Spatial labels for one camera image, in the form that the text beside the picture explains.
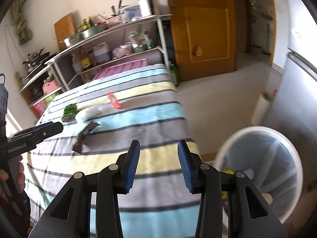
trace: stainless steel bowl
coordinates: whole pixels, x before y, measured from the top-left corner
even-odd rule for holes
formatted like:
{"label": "stainless steel bowl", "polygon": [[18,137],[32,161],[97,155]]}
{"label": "stainless steel bowl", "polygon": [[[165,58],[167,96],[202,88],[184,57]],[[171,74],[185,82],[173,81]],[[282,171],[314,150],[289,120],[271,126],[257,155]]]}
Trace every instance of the stainless steel bowl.
{"label": "stainless steel bowl", "polygon": [[103,32],[105,30],[105,27],[103,24],[101,25],[97,25],[97,26],[93,26],[85,31],[82,32],[82,35],[84,37],[84,39],[94,36],[95,34],[98,34],[100,32]]}
{"label": "stainless steel bowl", "polygon": [[71,47],[77,43],[79,43],[80,41],[83,41],[83,35],[82,33],[76,33],[72,36],[70,36],[69,38],[64,39],[62,42],[64,42],[64,44],[66,45],[66,47]]}

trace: wooden cutting board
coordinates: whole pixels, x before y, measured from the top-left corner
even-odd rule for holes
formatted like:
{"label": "wooden cutting board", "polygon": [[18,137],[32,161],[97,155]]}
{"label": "wooden cutting board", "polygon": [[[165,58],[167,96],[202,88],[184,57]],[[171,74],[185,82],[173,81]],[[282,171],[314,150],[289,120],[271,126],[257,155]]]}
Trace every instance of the wooden cutting board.
{"label": "wooden cutting board", "polygon": [[73,15],[70,13],[66,15],[64,18],[60,19],[58,22],[54,24],[54,28],[57,45],[61,52],[66,49],[64,42],[61,43],[61,41],[75,34]]}

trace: floor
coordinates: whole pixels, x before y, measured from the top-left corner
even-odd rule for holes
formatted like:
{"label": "floor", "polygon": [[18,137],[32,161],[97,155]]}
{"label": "floor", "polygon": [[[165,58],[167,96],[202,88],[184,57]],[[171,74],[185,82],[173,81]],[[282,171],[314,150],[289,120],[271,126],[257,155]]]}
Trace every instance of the floor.
{"label": "floor", "polygon": [[260,92],[278,89],[282,75],[267,61],[239,52],[237,71],[180,83],[178,100],[201,154],[218,151],[234,132],[251,126]]}

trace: yellow stripe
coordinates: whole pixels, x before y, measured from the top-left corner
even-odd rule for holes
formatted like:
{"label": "yellow stripe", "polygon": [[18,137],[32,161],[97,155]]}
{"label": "yellow stripe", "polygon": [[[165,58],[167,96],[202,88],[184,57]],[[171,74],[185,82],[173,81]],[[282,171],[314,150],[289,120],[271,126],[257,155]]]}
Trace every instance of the yellow stripe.
{"label": "yellow stripe", "polygon": [[[188,148],[193,153],[198,153],[197,145],[187,142]],[[86,175],[100,172],[110,164],[114,164],[119,155],[127,151],[82,156],[49,156],[28,154],[28,163],[39,169],[45,169],[56,173],[72,175],[75,172],[83,172]],[[136,174],[151,174],[180,169],[177,155],[177,143],[160,146],[151,149],[142,149],[137,165]]]}
{"label": "yellow stripe", "polygon": [[[173,89],[175,90],[175,86],[171,82],[159,82],[159,83],[150,83],[138,87],[133,87],[127,90],[118,91],[113,93],[118,100],[127,99],[129,97],[137,96],[137,95],[144,95],[151,92],[162,91],[165,89]],[[107,95],[91,99],[89,101],[81,102],[77,104],[78,110],[82,110],[84,108],[109,103],[107,99]]]}

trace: door panel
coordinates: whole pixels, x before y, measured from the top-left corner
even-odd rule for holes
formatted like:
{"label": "door panel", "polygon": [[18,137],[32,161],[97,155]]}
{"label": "door panel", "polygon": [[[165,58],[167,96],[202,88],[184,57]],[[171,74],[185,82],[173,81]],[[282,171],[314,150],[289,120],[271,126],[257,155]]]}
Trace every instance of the door panel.
{"label": "door panel", "polygon": [[170,7],[171,27],[180,81],[234,71],[236,19],[233,0],[174,2],[175,7]]}

